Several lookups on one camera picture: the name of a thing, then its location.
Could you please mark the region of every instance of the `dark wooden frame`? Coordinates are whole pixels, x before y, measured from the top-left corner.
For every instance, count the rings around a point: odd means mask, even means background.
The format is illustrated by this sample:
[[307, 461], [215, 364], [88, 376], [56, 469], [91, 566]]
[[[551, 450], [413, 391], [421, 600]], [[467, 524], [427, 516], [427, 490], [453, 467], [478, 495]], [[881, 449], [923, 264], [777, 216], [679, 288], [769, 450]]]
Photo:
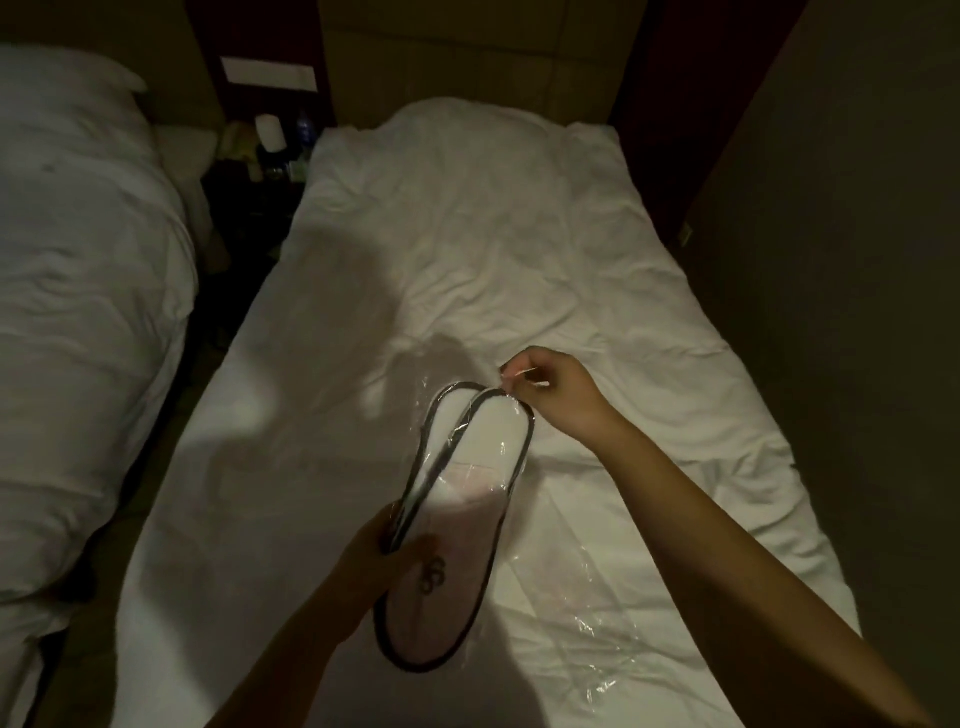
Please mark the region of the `dark wooden frame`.
[[[303, 110], [318, 131], [336, 126], [317, 0], [186, 0], [186, 10], [227, 119], [291, 124]], [[232, 84], [223, 57], [311, 66], [317, 92]]]

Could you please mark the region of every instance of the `light switch panel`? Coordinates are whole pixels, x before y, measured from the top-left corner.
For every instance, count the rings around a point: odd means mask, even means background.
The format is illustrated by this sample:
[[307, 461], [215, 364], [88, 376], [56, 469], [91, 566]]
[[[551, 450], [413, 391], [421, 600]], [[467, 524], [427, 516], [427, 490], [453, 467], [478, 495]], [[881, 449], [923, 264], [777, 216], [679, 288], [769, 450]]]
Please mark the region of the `light switch panel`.
[[232, 84], [317, 92], [317, 77], [309, 65], [226, 57], [221, 57], [220, 61], [227, 80]]

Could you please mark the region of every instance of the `bed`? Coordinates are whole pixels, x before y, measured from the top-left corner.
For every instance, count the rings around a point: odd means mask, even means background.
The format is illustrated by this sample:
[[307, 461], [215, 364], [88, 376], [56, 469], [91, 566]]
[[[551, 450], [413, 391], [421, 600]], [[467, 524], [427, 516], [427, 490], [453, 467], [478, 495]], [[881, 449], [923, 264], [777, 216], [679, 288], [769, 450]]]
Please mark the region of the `bed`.
[[[615, 133], [450, 99], [328, 130], [281, 259], [127, 573], [116, 728], [202, 726], [357, 527], [424, 397], [529, 344], [611, 401], [848, 623], [790, 447], [631, 185]], [[310, 725], [734, 726], [606, 473], [539, 421], [470, 642], [427, 675], [368, 620]]]
[[[116, 507], [196, 293], [190, 218], [133, 99], [143, 90], [103, 57], [0, 44], [3, 725], [31, 707], [37, 642], [69, 621], [58, 583]], [[197, 156], [178, 150], [213, 134], [161, 136], [187, 190]]]

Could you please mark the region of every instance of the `disposable slipper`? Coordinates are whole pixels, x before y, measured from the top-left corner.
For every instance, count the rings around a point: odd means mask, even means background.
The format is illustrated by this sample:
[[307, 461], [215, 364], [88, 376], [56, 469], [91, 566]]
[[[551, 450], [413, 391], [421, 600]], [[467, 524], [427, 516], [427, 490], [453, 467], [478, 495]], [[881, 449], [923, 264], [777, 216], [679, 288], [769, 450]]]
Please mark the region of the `disposable slipper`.
[[404, 525], [410, 515], [409, 505], [417, 501], [430, 466], [443, 451], [450, 439], [450, 433], [463, 418], [470, 402], [485, 389], [487, 387], [472, 381], [458, 381], [442, 389], [430, 402], [430, 408], [423, 419], [423, 427], [420, 429], [420, 445], [414, 457], [413, 468], [410, 469], [407, 487], [403, 491], [400, 508], [394, 515], [387, 536], [388, 553], [399, 548], [396, 538], [401, 530], [405, 530]]
[[503, 390], [486, 390], [469, 403], [425, 476], [412, 473], [411, 482], [419, 485], [405, 499], [389, 550], [424, 533], [436, 534], [440, 546], [373, 608], [380, 650], [397, 667], [436, 669], [467, 638], [533, 431], [530, 407]]

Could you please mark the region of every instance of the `hand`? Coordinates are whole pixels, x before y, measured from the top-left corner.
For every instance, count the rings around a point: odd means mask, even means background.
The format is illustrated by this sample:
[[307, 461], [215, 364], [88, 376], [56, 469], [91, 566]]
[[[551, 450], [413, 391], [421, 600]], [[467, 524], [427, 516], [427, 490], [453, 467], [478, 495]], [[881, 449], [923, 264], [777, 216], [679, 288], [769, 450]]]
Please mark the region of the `hand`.
[[356, 632], [376, 600], [404, 574], [437, 553], [437, 537], [429, 535], [404, 544], [394, 553], [380, 550], [380, 540], [395, 510], [396, 503], [391, 503], [357, 532], [313, 596], [323, 619], [330, 622], [337, 643]]
[[504, 364], [500, 376], [506, 392], [590, 449], [611, 422], [621, 419], [587, 368], [570, 354], [529, 347]]

